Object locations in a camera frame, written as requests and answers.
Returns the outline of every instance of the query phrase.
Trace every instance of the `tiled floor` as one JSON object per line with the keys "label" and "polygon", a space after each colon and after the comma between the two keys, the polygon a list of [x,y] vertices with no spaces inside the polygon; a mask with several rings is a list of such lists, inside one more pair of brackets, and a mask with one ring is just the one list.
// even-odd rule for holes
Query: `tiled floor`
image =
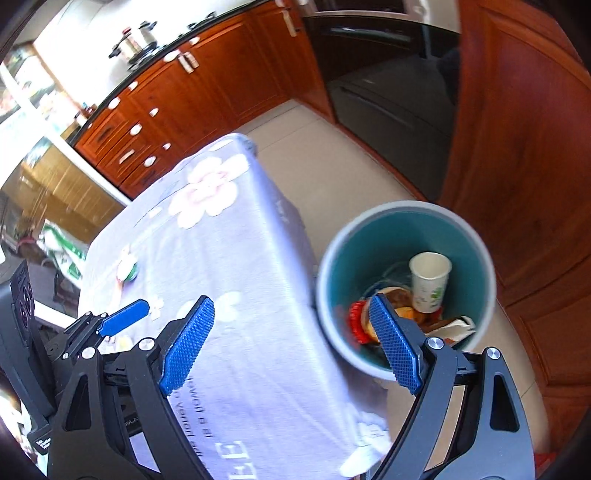
{"label": "tiled floor", "polygon": [[[258,145],[259,160],[298,208],[318,259],[347,222],[381,203],[412,195],[360,147],[305,107],[287,102],[239,129]],[[494,345],[505,357],[527,415],[534,449],[548,451],[548,421],[534,372],[519,338],[500,306],[475,351]],[[408,391],[389,382],[388,411],[396,437],[413,402]],[[431,465],[441,462],[459,414],[456,388]]]}

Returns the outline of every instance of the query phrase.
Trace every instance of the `pot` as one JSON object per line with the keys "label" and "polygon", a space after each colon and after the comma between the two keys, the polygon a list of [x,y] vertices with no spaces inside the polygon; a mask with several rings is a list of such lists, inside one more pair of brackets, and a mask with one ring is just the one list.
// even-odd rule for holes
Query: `pot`
{"label": "pot", "polygon": [[144,58],[148,53],[158,47],[158,41],[152,33],[152,29],[156,26],[156,22],[142,22],[140,26],[133,30],[127,27],[123,30],[123,37],[119,43],[113,47],[109,58],[112,59],[118,55],[127,60],[130,65],[135,65],[138,61]]}

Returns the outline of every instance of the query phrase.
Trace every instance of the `metal screw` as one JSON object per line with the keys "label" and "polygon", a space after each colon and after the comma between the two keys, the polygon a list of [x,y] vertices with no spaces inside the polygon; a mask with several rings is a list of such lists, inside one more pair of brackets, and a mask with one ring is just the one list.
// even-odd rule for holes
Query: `metal screw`
{"label": "metal screw", "polygon": [[430,346],[433,350],[441,350],[443,348],[443,340],[439,337],[431,337],[427,340],[427,345]]}
{"label": "metal screw", "polygon": [[95,352],[96,350],[94,348],[87,346],[84,350],[82,350],[82,358],[86,358],[88,360],[89,358],[94,357]]}
{"label": "metal screw", "polygon": [[144,338],[139,341],[138,346],[139,346],[140,350],[147,352],[147,351],[151,350],[152,348],[154,348],[155,344],[156,344],[156,342],[154,342],[153,338]]}
{"label": "metal screw", "polygon": [[486,354],[493,360],[498,360],[499,358],[501,358],[501,352],[493,346],[486,349]]}

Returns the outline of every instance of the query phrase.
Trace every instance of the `wall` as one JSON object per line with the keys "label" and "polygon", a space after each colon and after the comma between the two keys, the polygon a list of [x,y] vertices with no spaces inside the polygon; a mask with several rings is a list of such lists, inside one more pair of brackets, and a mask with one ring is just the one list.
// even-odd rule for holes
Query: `wall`
{"label": "wall", "polygon": [[55,17],[58,12],[70,0],[45,0],[33,17],[27,22],[25,28],[18,34],[15,44],[35,40],[47,26],[47,20]]}
{"label": "wall", "polygon": [[77,102],[97,105],[128,74],[123,58],[109,58],[125,27],[143,20],[160,45],[187,31],[187,24],[218,15],[249,0],[72,0],[41,32],[34,45],[53,74]]}

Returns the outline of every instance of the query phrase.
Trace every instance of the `wooden door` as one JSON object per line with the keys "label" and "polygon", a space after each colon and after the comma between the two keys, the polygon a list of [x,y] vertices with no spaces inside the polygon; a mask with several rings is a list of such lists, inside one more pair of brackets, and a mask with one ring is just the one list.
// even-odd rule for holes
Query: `wooden door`
{"label": "wooden door", "polygon": [[159,129],[164,143],[181,152],[180,158],[233,130],[233,125],[202,76],[200,69],[188,72],[177,58],[150,68],[138,78],[130,100]]}
{"label": "wooden door", "polygon": [[506,312],[534,367],[559,449],[591,406],[591,258]]}
{"label": "wooden door", "polygon": [[287,100],[248,20],[247,14],[237,15],[190,49],[198,70],[218,87],[216,101],[225,100],[238,125]]}
{"label": "wooden door", "polygon": [[460,97],[441,203],[480,233],[559,449],[591,405],[591,76],[520,0],[460,0]]}
{"label": "wooden door", "polygon": [[291,2],[286,2],[286,8],[267,2],[250,10],[249,15],[263,49],[272,53],[286,91],[335,123],[324,80],[297,8]]}
{"label": "wooden door", "polygon": [[591,254],[591,76],[519,0],[463,0],[456,132],[441,203],[487,244],[505,305]]}

